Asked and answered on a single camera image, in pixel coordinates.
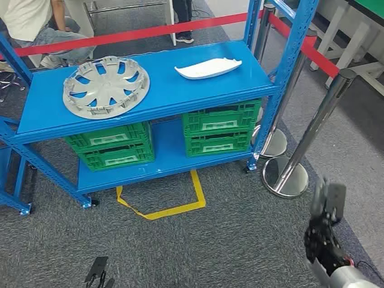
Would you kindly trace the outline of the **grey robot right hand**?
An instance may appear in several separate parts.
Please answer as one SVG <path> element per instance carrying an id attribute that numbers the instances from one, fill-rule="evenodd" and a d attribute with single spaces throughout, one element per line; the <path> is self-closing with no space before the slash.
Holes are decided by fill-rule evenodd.
<path id="1" fill-rule="evenodd" d="M 327 212 L 329 181 L 323 176 L 318 180 L 310 206 L 311 219 L 319 218 Z"/>

